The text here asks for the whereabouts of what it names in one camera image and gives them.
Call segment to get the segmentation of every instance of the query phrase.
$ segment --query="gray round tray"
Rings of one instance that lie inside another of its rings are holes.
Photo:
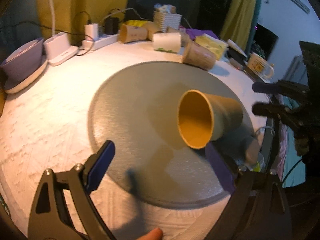
[[[189,89],[240,101],[206,71],[157,61],[119,71],[100,86],[90,105],[88,131],[93,151],[107,139],[116,144],[108,175],[124,190],[156,206],[199,208],[227,194],[204,158],[204,150],[187,147],[179,135],[177,106]],[[235,160],[243,157],[240,141],[252,133],[251,120],[243,110],[242,126],[215,143]]]

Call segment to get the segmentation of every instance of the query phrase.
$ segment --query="white quilted bedsheet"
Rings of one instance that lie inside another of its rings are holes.
[[[92,154],[87,112],[98,87],[130,65],[181,59],[181,55],[153,51],[151,42],[117,42],[59,66],[48,66],[36,83],[8,95],[0,118],[0,191],[5,195],[12,220],[25,235],[43,171],[48,167],[55,172],[69,170]],[[268,100],[252,91],[252,81],[245,74],[225,62],[217,62],[211,73],[241,99],[254,129],[266,124],[265,118],[252,114],[251,106],[255,101]],[[194,210],[164,209],[136,200],[107,175],[91,197],[115,236],[126,240],[157,226],[164,230],[164,239],[203,239],[229,199],[227,196]],[[66,194],[66,199],[76,228],[84,232],[70,194]]]

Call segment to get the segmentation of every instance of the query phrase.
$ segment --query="finger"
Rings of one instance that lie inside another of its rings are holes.
[[[162,230],[160,228],[155,228],[137,240],[162,240],[162,237],[163,237]]]

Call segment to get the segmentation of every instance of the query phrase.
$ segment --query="cable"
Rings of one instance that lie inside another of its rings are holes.
[[[39,26],[39,27],[42,27],[42,28],[45,28],[45,29],[49,29],[49,30],[52,29],[51,27],[48,27],[48,26],[45,26],[45,25],[41,25],[41,24],[36,23],[36,22],[33,22],[33,21],[22,21],[22,22],[19,22],[19,23],[15,24],[15,25],[6,25],[6,26],[3,26],[3,27],[0,28],[0,32],[1,32],[1,30],[4,29],[4,28],[7,28],[7,27],[17,27],[17,26],[19,26],[20,24],[24,24],[24,23],[29,23],[29,24],[37,25],[37,26]],[[93,48],[93,45],[94,45],[94,42],[95,42],[94,39],[93,39],[91,36],[89,36],[89,35],[87,35],[87,34],[85,34],[85,33],[71,33],[71,32],[66,32],[66,31],[59,30],[59,29],[54,29],[54,31],[64,32],[64,33],[67,33],[67,34],[70,34],[70,35],[84,35],[84,36],[86,36],[86,37],[89,37],[89,38],[92,40],[92,44],[91,44],[90,48],[89,48],[86,52],[84,52],[84,53],[82,53],[82,54],[76,54],[77,56],[83,56],[84,54],[87,54],[87,53]]]
[[[189,28],[192,29],[190,23],[187,21],[187,19],[185,17],[182,17],[182,19],[184,19],[186,21],[186,23],[188,24]]]
[[[77,18],[80,14],[82,14],[82,13],[85,13],[85,14],[87,15],[87,17],[88,17],[87,24],[91,24],[91,17],[90,17],[90,14],[89,14],[88,12],[86,12],[86,11],[78,12],[78,13],[73,17],[73,20],[72,20],[72,27],[73,27],[77,32],[80,32],[80,31],[79,31],[78,28],[76,27],[75,21],[76,21],[76,18]]]
[[[54,6],[53,6],[53,0],[49,0],[49,5],[50,5],[50,11],[51,11],[51,21],[52,21],[52,36],[55,35],[54,30],[56,27],[56,19],[55,19],[55,15],[54,15]]]
[[[312,197],[306,199],[305,201],[302,201],[302,202],[297,203],[297,204],[293,204],[293,205],[291,205],[291,206],[289,206],[289,207],[298,207],[298,206],[301,206],[301,205],[303,205],[303,204],[307,204],[308,202],[316,199],[316,198],[319,197],[319,196],[320,196],[320,193],[315,194],[315,195],[313,195]]]
[[[290,175],[290,173],[293,171],[293,169],[294,169],[301,161],[302,161],[302,159],[298,160],[298,161],[296,162],[296,164],[293,165],[293,167],[289,170],[289,172],[287,173],[287,175],[284,177],[281,185],[284,184],[284,182],[285,182],[285,180],[287,179],[287,177]]]
[[[262,126],[262,127],[260,127],[260,128],[258,128],[257,130],[256,130],[256,132],[255,132],[255,137],[257,137],[258,136],[258,133],[260,132],[260,130],[261,129],[271,129],[271,133],[272,133],[272,135],[273,136],[275,136],[276,135],[276,132],[275,132],[275,130],[271,127],[271,126],[269,126],[269,125],[266,125],[266,126]]]
[[[120,12],[124,13],[124,12],[126,12],[126,11],[128,11],[128,10],[133,10],[133,11],[135,12],[135,14],[136,14],[141,20],[150,21],[149,19],[142,18],[142,17],[140,16],[140,14],[138,14],[138,12],[137,12],[135,9],[133,9],[133,8],[126,8],[126,9],[123,9],[123,10],[120,10],[120,11],[117,11],[117,12],[114,12],[114,13],[111,13],[111,14],[108,14],[107,16],[105,16],[105,17],[102,18],[101,22],[103,22],[105,19],[109,18],[109,17],[112,16],[112,15],[115,15],[115,14],[120,13]]]
[[[113,8],[113,9],[111,9],[111,10],[108,12],[108,15],[109,15],[110,13],[112,13],[114,10],[118,10],[118,11],[122,12],[123,14],[125,14],[122,10],[120,10],[120,9],[118,9],[118,8]]]

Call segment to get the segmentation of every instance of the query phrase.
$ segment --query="lamp base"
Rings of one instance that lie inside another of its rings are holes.
[[[58,66],[63,62],[67,61],[68,59],[70,59],[71,57],[73,57],[77,53],[77,51],[78,51],[78,47],[70,46],[70,48],[65,52],[63,52],[62,54],[56,56],[53,59],[50,59],[49,63],[52,66]]]
[[[44,49],[50,65],[57,66],[74,56],[78,47],[71,46],[68,36],[60,32],[44,42]]]

